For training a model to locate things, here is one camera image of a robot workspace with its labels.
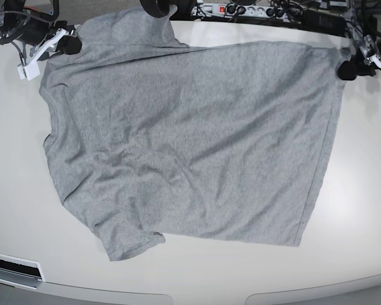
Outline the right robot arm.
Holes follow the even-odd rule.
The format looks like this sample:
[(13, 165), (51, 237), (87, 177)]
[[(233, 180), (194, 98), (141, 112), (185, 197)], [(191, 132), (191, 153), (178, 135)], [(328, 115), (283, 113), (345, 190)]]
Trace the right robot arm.
[(25, 1), (0, 1), (0, 44), (12, 44), (23, 59), (33, 57), (44, 47), (43, 57), (51, 53), (75, 55), (82, 42), (77, 30), (65, 20), (59, 20), (60, 2), (50, 1), (52, 8), (42, 11)]

